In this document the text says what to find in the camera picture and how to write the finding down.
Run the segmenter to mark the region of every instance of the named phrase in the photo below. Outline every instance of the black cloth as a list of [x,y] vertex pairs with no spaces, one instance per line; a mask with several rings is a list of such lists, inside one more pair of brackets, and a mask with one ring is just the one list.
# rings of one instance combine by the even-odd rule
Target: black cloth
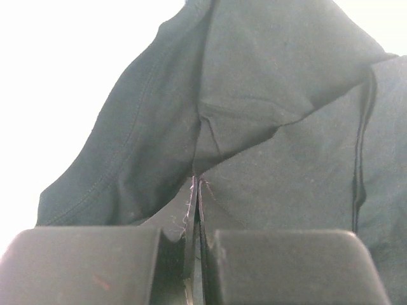
[[256,229],[353,229],[407,304],[407,58],[330,0],[189,0],[121,75],[37,226],[140,224],[200,177]]

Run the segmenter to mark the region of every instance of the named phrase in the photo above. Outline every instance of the white background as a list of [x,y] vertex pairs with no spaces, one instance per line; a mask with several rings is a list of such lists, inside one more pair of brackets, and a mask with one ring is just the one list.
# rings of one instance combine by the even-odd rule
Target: white background
[[[388,52],[407,54],[404,0],[337,0]],[[0,3],[0,255],[32,228],[40,192],[78,155],[126,66],[183,0]]]

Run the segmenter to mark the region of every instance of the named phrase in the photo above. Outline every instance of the garment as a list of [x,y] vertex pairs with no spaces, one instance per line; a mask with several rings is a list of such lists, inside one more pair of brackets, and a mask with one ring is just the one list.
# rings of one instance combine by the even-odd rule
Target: garment
[[37,226],[140,224],[192,175],[249,229],[351,230],[357,201],[407,304],[406,79],[407,58],[330,0],[189,0],[121,75]]

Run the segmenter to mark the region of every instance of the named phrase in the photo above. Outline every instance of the dark gray fabric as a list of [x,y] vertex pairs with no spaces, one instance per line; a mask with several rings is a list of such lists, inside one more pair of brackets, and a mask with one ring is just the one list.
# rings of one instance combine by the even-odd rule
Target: dark gray fabric
[[213,4],[189,0],[130,64],[37,225],[140,223],[196,175],[245,227],[352,229],[363,139],[359,236],[407,304],[407,58],[330,0]]

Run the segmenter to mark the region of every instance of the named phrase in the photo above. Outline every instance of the red mark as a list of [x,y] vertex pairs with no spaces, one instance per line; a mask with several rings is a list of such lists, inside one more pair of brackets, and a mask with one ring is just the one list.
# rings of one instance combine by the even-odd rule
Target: red mark
[[110,289],[110,285],[108,283],[106,283],[104,280],[102,280],[101,278],[99,278],[96,275],[92,276],[92,280],[96,283],[99,284],[100,286],[102,286],[102,288],[106,291],[108,291]]

